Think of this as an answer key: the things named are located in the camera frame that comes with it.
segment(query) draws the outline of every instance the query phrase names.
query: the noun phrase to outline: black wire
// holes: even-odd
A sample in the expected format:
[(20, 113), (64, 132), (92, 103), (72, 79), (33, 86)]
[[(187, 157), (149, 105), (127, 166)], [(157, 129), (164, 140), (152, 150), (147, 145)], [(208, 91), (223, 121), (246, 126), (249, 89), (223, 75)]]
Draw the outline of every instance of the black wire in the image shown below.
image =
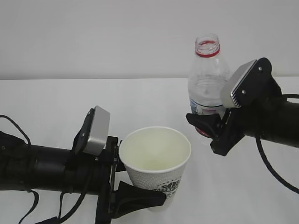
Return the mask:
[[(282, 95), (282, 97), (284, 98), (295, 98), (295, 99), (299, 99), (299, 94), (285, 94)], [(270, 171), (270, 173), (281, 183), (283, 184), (285, 187), (287, 187), (288, 189), (290, 189), (291, 191), (299, 194), (299, 189), (296, 188), (295, 186), (291, 185), (289, 182), (287, 182), (284, 178), (282, 178), (272, 167), (272, 165), (269, 163), (267, 156), (263, 150), (263, 146), (261, 143), (261, 134), (260, 131), (257, 131), (256, 133), (256, 145), (258, 148), (258, 151), (262, 157), (262, 160), (265, 164), (265, 166), (267, 167), (267, 169)]]
[(26, 138), (28, 146), (31, 146), (31, 141), (30, 138), (25, 134), (25, 132), (20, 128), (20, 126), (18, 126), (17, 123), (15, 123), (10, 117), (6, 116), (6, 115), (0, 115), (0, 118), (5, 118), (7, 120), (9, 120), (24, 136), (24, 138)]
[(26, 213), (26, 215), (23, 216), (23, 218), (21, 218), (21, 220), (19, 221), (18, 224), (21, 224), (23, 222), (23, 220), (31, 213), (33, 212), (33, 210), (37, 207), (38, 201), (39, 201), (39, 195), (36, 191), (30, 190), (30, 193), (33, 193), (34, 195), (34, 201), (33, 201), (33, 205), (31, 207), (31, 209)]
[(91, 165), (88, 169), (88, 177), (87, 177), (87, 180), (85, 182), (85, 186), (82, 190), (82, 193), (80, 194), (77, 202), (75, 203), (75, 205), (72, 207), (72, 209), (65, 215), (63, 216), (62, 218), (59, 219), (59, 223), (63, 223), (65, 222), (68, 218), (70, 218), (76, 211), (77, 209), (79, 208), (80, 204), (82, 203), (87, 191), (88, 191), (88, 188), (89, 188), (89, 185), (90, 185), (90, 182), (92, 180), (92, 176), (93, 176), (93, 168), (94, 168), (94, 160), (91, 162)]

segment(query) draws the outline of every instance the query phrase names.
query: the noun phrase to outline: clear plastic bottle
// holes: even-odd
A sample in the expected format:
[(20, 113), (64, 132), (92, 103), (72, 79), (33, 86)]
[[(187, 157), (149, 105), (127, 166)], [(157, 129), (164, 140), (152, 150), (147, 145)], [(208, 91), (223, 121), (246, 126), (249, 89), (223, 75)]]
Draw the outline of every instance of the clear plastic bottle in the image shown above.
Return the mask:
[(195, 59), (188, 79), (192, 113), (223, 116), (220, 91), (230, 78), (228, 64), (220, 55), (218, 36), (208, 34), (195, 42)]

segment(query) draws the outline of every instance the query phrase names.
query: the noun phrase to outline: bottle mouth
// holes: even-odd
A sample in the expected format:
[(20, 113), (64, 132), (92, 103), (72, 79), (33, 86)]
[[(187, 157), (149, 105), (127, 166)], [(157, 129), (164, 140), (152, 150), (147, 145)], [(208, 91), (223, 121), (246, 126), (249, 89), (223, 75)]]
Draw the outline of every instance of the bottle mouth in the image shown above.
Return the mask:
[(213, 57), (220, 52), (220, 43), (216, 34), (196, 38), (195, 54), (200, 57)]

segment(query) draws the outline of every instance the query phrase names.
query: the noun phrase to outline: paper cup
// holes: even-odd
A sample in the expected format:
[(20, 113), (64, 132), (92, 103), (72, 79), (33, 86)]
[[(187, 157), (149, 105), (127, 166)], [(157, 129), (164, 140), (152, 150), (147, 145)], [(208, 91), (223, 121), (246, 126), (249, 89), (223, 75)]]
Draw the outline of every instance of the paper cup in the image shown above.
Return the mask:
[(179, 186), (191, 144), (167, 127), (146, 127), (132, 132), (121, 143), (119, 156), (134, 186), (166, 194), (170, 205)]

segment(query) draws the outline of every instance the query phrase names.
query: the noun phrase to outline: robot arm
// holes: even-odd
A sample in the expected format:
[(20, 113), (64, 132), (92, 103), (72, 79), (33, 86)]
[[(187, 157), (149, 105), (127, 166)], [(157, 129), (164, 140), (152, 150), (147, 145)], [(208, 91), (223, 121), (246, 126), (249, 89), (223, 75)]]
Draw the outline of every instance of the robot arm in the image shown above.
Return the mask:
[(25, 144), (17, 137), (0, 132), (0, 190), (34, 193), (35, 202), (29, 213), (38, 203), (38, 194), (32, 189), (61, 191), (61, 199), (65, 193), (80, 193), (66, 215), (59, 214), (40, 224), (63, 223), (77, 210), (86, 194), (98, 195), (96, 224), (109, 224), (113, 218), (130, 212), (163, 205), (166, 195), (162, 192), (124, 182), (114, 190), (115, 173), (125, 171), (125, 167), (118, 156), (118, 138), (107, 136), (109, 119), (110, 113), (102, 108), (91, 109), (71, 150), (31, 145), (27, 136), (28, 144)]
[(257, 148), (271, 174), (288, 189), (299, 189), (285, 181), (271, 166), (261, 139), (299, 147), (299, 104), (288, 102), (299, 95), (283, 95), (271, 75), (267, 58), (240, 66), (221, 91), (226, 112), (218, 114), (187, 114), (188, 122), (203, 130), (213, 141), (214, 153), (226, 156), (245, 136), (255, 137)]

